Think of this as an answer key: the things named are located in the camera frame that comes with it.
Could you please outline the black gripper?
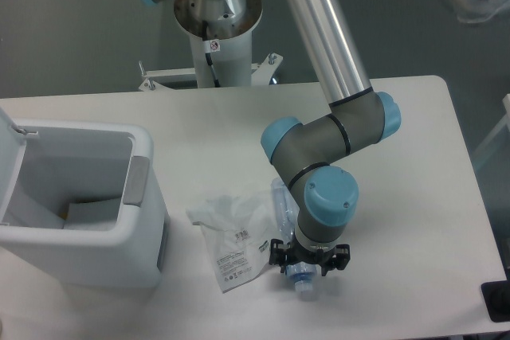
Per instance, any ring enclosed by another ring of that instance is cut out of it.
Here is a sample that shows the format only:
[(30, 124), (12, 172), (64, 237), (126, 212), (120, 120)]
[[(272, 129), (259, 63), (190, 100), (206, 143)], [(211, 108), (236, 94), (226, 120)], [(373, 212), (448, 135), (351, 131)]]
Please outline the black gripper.
[(331, 251), (322, 249), (310, 251), (293, 237), (288, 243), (279, 239), (271, 239), (269, 249), (269, 265), (278, 266), (281, 273), (286, 268), (298, 263), (319, 265), (321, 275), (326, 276), (330, 271), (342, 271), (351, 260), (349, 244), (337, 244)]

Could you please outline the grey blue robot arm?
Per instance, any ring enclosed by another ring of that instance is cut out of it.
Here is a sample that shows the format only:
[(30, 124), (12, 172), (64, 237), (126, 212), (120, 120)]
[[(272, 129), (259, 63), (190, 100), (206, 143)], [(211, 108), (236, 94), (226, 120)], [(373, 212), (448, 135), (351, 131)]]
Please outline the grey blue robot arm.
[[(175, 19), (190, 39), (197, 85), (253, 84), (252, 36), (261, 0), (172, 1)], [(309, 123), (278, 119), (261, 135), (267, 159), (299, 208), (292, 238), (272, 240), (269, 263), (286, 269), (304, 262), (327, 274), (350, 261), (350, 248), (340, 237), (359, 198), (355, 179), (336, 163), (393, 135), (402, 117), (390, 95), (372, 88), (338, 0), (288, 4), (329, 111)]]

